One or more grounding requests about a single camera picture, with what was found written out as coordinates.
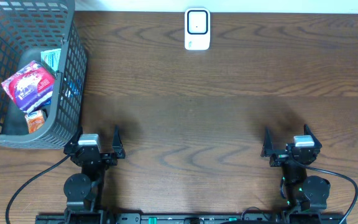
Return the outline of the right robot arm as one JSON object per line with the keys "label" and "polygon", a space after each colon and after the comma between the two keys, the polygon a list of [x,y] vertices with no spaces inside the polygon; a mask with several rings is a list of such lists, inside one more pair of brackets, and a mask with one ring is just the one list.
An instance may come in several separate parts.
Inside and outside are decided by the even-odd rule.
{"label": "right robot arm", "polygon": [[321,212],[327,208],[331,184],[328,180],[308,175],[306,166],[317,158],[322,144],[307,125],[302,135],[294,136],[285,149],[273,147],[272,135],[265,130],[261,156],[268,157],[271,167],[282,169],[282,196],[288,208],[277,217],[285,223],[322,223]]}

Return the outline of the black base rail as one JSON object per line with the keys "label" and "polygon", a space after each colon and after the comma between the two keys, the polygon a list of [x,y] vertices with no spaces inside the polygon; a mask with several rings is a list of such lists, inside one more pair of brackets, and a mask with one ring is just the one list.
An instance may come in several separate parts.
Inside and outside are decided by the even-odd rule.
{"label": "black base rail", "polygon": [[95,215],[37,215],[36,224],[48,223],[108,223],[108,224],[236,224],[236,223],[285,223],[284,220],[273,218],[261,213],[246,213],[245,215],[141,215],[138,213],[118,213],[108,215],[95,221]]}

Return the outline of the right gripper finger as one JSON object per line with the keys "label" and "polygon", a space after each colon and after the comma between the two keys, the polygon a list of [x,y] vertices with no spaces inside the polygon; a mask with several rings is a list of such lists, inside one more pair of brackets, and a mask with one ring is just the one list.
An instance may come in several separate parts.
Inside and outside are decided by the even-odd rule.
{"label": "right gripper finger", "polygon": [[311,136],[311,138],[312,138],[312,140],[314,142],[314,147],[315,148],[318,148],[318,149],[322,148],[322,144],[318,141],[318,139],[312,133],[311,129],[309,128],[309,126],[307,124],[304,124],[304,126],[303,126],[303,133],[304,133],[304,135]]}
{"label": "right gripper finger", "polygon": [[273,142],[272,136],[268,128],[265,128],[264,134],[264,143],[262,146],[262,151],[260,153],[261,157],[270,157],[273,154]]}

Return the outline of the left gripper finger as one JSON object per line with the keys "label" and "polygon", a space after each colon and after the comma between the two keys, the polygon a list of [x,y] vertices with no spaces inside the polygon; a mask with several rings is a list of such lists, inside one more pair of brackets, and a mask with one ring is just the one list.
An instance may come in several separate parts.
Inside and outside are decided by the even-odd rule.
{"label": "left gripper finger", "polygon": [[112,149],[117,159],[125,159],[126,152],[121,141],[119,134],[119,126],[114,127],[113,139],[112,139]]}
{"label": "left gripper finger", "polygon": [[65,155],[73,155],[79,150],[78,141],[83,134],[83,128],[79,126],[73,135],[73,137],[67,142],[67,144],[63,148],[63,153]]}

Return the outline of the orange pocket tissue pack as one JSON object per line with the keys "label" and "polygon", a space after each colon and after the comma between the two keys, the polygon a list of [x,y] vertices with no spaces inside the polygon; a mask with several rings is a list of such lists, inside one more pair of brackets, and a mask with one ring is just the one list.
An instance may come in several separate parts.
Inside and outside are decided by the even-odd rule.
{"label": "orange pocket tissue pack", "polygon": [[34,133],[45,124],[46,114],[43,110],[33,111],[25,115],[25,120],[29,133]]}

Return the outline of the teal wet wipes packet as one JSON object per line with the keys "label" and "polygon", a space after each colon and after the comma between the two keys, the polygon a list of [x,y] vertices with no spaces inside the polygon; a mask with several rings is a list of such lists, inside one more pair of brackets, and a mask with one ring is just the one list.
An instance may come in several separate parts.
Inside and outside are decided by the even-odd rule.
{"label": "teal wet wipes packet", "polygon": [[58,71],[60,61],[61,49],[52,49],[41,51],[42,65],[47,68],[51,73]]}

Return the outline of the white barcode scanner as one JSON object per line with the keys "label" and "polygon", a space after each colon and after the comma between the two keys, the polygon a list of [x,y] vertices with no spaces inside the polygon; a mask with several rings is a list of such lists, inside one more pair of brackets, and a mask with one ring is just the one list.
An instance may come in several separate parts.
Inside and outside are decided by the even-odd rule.
{"label": "white barcode scanner", "polygon": [[185,48],[208,50],[211,42],[211,16],[205,8],[189,8],[185,11]]}

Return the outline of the grey plastic mesh basket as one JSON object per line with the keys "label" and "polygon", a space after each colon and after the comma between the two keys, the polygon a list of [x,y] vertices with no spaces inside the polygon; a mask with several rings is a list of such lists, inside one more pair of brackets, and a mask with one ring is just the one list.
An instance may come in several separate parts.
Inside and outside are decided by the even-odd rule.
{"label": "grey plastic mesh basket", "polygon": [[[0,146],[60,149],[79,125],[87,55],[74,22],[74,0],[0,0]],[[60,49],[47,117],[30,133],[2,83],[44,50]]]}

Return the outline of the blue Oreo cookie pack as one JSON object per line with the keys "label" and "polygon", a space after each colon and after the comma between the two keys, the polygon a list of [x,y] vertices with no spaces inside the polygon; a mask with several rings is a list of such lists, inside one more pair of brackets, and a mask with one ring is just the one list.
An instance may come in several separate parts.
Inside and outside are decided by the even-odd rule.
{"label": "blue Oreo cookie pack", "polygon": [[62,100],[63,97],[71,98],[76,95],[79,95],[81,90],[82,90],[82,81],[81,80],[77,79],[77,80],[73,81],[73,80],[67,80],[67,78],[64,78],[60,99]]}

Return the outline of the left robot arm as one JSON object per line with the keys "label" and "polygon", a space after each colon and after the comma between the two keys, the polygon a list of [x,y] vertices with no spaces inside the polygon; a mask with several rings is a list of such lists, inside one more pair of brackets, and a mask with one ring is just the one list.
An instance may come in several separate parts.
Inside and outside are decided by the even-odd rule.
{"label": "left robot arm", "polygon": [[116,217],[101,205],[104,177],[118,159],[126,157],[119,135],[114,127],[112,151],[102,153],[98,134],[84,134],[82,128],[64,147],[64,154],[81,168],[81,172],[67,178],[63,191],[67,197],[65,223],[116,223]]}

